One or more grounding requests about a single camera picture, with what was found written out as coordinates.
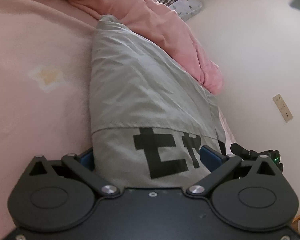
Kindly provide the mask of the grey and black jacket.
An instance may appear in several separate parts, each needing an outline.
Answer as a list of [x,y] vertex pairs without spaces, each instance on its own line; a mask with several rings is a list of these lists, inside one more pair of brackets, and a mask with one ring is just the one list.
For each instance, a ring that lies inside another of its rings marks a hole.
[[210,173],[199,152],[226,142],[219,108],[174,59],[106,15],[91,66],[91,132],[102,178],[119,188],[186,188]]

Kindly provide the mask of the pink cartoon bed sheet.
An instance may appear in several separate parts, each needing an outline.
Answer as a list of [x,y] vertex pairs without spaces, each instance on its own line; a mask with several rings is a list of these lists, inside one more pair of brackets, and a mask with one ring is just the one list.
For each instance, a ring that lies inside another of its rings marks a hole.
[[0,238],[14,226],[7,200],[33,156],[93,149],[99,20],[67,0],[0,0]]

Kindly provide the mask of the white leaf-pattern pillow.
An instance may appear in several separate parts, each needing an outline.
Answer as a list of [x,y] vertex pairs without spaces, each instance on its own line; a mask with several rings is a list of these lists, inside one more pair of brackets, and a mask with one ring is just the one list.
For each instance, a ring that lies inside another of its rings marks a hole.
[[169,6],[183,20],[188,21],[201,12],[203,3],[200,0],[178,0]]

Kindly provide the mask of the salmon pink duvet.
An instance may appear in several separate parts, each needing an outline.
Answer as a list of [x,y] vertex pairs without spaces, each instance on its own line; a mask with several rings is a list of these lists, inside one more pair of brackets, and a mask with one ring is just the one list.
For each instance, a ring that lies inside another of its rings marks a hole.
[[189,26],[164,4],[155,0],[67,0],[99,20],[113,15],[133,32],[147,38],[177,61],[212,94],[223,87],[218,66],[208,59]]

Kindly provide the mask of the beige wall socket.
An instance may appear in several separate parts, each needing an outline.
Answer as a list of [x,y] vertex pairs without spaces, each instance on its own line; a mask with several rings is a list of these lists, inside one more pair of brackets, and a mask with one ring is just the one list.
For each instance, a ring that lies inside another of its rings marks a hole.
[[288,106],[286,105],[285,101],[283,100],[282,96],[280,94],[277,94],[273,97],[273,101],[277,106],[278,110],[280,111],[285,122],[289,122],[290,120],[292,120],[293,115],[289,110]]

